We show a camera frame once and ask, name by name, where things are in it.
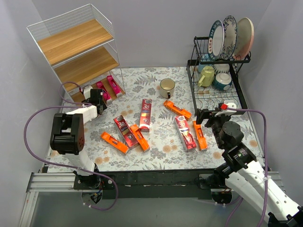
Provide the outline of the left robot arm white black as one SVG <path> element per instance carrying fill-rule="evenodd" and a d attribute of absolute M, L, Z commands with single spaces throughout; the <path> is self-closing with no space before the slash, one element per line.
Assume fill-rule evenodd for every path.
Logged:
<path fill-rule="evenodd" d="M 73 171 L 80 182 L 90 189 L 100 186 L 101 178 L 95 174 L 97 165 L 89 158 L 85 145 L 84 124 L 97 118 L 106 108 L 102 89 L 91 89 L 83 101 L 91 106 L 82 107 L 67 113 L 57 113 L 53 118 L 50 146 L 66 157 L 77 169 Z"/>

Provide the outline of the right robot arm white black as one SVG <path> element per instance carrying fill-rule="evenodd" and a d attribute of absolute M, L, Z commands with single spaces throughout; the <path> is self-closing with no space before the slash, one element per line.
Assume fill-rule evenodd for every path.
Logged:
<path fill-rule="evenodd" d="M 288 197 L 268 175 L 268 166 L 262 166 L 242 139 L 240 126 L 232 122 L 236 113 L 234 104 L 220 104 L 215 110 L 196 109 L 196 123 L 207 120 L 218 148 L 224 150 L 225 163 L 214 170 L 211 178 L 220 187 L 229 187 L 260 213 L 258 226 L 265 221 L 269 227 L 301 227 L 303 208 Z"/>

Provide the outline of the pink toothpaste box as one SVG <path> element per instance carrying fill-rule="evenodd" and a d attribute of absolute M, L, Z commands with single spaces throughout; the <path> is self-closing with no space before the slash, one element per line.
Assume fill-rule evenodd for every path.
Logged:
<path fill-rule="evenodd" d="M 120 89 L 119 85 L 116 83 L 116 81 L 114 80 L 112 75 L 107 76 L 107 80 L 108 80 L 112 90 L 114 91 L 116 97 L 122 96 L 123 95 L 122 90 Z"/>
<path fill-rule="evenodd" d="M 110 94 L 108 93 L 108 91 L 106 90 L 104 84 L 99 81 L 96 83 L 97 88 L 102 90 L 102 94 L 103 94 L 103 100 L 106 104 L 111 104 L 112 103 L 112 98 L 110 96 Z"/>

